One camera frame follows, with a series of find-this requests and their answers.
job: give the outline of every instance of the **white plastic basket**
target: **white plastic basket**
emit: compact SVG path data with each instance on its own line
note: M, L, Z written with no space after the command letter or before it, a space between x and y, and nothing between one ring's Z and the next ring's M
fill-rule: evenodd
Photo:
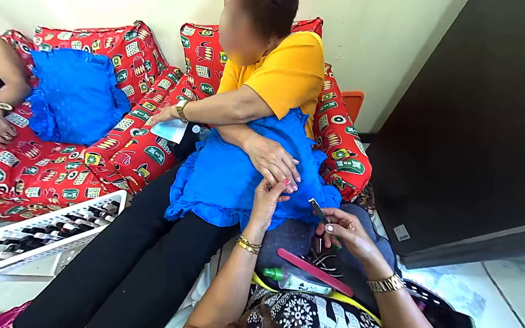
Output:
M64 222L69 222L67 218L64 217L66 214L76 215L77 211L80 209L88 209L90 206L100 208L103 204L110 203L111 201L118 201L121 205L117 211L120 214L125 208L125 202L127 199L127 192L125 190L120 190L102 197L98 197L89 201L85 201L80 204L72 205L70 207L63 208L58 211L50 212L39 217L31 218L15 224L7 225L5 227L0 227L0 236L5 232L21 232L23 228L30 227L41 227L43 225L49 225L53 220L59 220ZM22 267L33 263L34 261L41 260L42 258L49 257L52 255L60 254L64 251L70 249L79 250L82 249L86 244L88 244L96 235L98 235L103 229L108 225L102 227L96 227L92 230L85 231L81 234L71 236L60 241L56 241L47 245L44 245L40 248L26 251L24 253L18 254L16 256L4 259L0 261L0 274L4 274L12 269ZM59 256L56 260L55 265L57 265L58 260L61 258Z

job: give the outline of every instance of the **yellow strap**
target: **yellow strap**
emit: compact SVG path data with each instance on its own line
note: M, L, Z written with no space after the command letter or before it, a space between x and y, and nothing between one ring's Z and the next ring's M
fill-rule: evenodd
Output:
M260 287L263 287L264 289L267 289L267 290L269 290L271 292L279 292L279 291L276 291L276 290L272 289L271 287L268 287L259 278L259 276L255 272L252 273L252 283L253 284L257 284ZM353 299L345 296L344 294L341 294L340 292L337 292L337 291L333 291L333 292L331 292L331 294L326 295L326 296L331 298L331 299L334 299L336 301L349 304L349 305L355 307L356 309L360 309L360 310L366 312L367 314L369 314L378 323L378 325L382 326L382 321L380 321L380 319L378 319L378 317L373 315L372 312L368 311L368 309L364 308L360 303L358 303L358 302L354 301Z

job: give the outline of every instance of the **blue ruffled pillow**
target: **blue ruffled pillow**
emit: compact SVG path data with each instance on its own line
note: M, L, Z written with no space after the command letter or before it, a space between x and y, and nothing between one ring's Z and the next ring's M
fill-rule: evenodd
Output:
M92 145L131 106L117 88L111 59L82 50L31 51L40 83L27 98L30 127L43 141Z
M277 204L269 230L286 219L310 225L319 223L308 202L312 197L321 207L339 208L341 195L335 187L326 186L318 174L327 156L311 149L315 142L305 135L307 117L299 108L294 108L281 120L270 116L248 123L260 135L279 142L300 161L296 166L302 179L297 183L299 190L290 194L289 201ZM244 229L250 218L254 189L262 181L262 175L249 156L224 141L216 129L206 141L199 142L197 148L181 166L171 186L171 205L165 218L177 220L192 211L218 227L240 222Z

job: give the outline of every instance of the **gold bangle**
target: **gold bangle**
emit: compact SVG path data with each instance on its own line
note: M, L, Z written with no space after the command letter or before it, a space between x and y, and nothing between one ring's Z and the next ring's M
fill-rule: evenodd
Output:
M243 235L240 235L238 238L240 238L240 240L245 243L247 246L250 246L252 248L256 248L256 249L259 249L263 246L263 244L260 244L260 245L257 245L257 244L253 244L251 242L249 242L248 239L246 239Z
M368 285L373 292L390 292L403 289L404 281L395 273L388 279L380 281L368 280Z
M254 255L259 255L259 251L250 247L249 245L243 243L242 241L236 241L237 244L240 245L240 247L242 247L243 249L246 249L248 250L249 252L251 252L252 254Z

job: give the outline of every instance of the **short dark hair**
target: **short dark hair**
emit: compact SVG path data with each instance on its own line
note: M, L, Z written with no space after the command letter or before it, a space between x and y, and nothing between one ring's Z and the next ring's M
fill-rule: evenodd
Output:
M264 37L285 37L291 33L291 26L299 0L241 0L254 26Z

